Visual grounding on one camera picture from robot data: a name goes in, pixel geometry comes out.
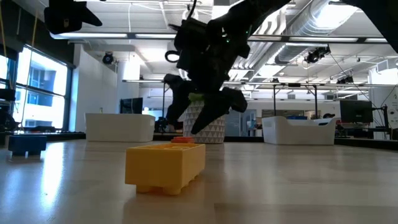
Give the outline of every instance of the white container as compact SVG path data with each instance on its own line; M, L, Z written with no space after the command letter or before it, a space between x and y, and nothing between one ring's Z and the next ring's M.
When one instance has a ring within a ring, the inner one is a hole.
M287 120L276 116L262 119L264 142L281 145L334 145L338 118Z
M198 134L191 134L192 127L195 124L195 121L197 120L201 110L203 109L203 105L203 101L192 102L185 110L183 135L184 137L193 137L195 143L221 144L224 142L225 137L224 116L214 120Z
M87 141L149 142L155 117L145 114L86 114Z

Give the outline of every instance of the computer monitor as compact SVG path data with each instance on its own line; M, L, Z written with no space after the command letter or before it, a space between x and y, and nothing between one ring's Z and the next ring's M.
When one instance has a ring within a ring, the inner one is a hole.
M340 101L341 122L343 123L372 123L372 102L361 100Z
M120 113L142 114L143 98L123 99L120 100Z

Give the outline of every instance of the orange object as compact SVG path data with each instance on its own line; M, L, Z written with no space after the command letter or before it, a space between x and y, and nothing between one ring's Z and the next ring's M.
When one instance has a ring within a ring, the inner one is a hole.
M172 143L195 143L193 137L174 137L171 140Z
M125 183L137 185L139 193L162 187L178 195L205 168L204 144L161 144L126 151Z

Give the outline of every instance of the plant pot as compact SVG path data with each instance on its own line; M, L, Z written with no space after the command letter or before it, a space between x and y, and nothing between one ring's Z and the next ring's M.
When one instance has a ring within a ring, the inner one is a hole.
M217 118L198 134L191 134L191 130L197 120L202 108L203 101L192 102L185 110L185 119L183 126L184 137L193 137L195 143L221 144L225 136L225 116Z

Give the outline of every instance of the white storage bin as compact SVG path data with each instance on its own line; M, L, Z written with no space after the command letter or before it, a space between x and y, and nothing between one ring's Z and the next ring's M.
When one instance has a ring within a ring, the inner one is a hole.
M155 117L145 114L86 114L87 141L149 142Z
M276 116L262 119L264 142L283 145L334 145L338 118L287 120Z

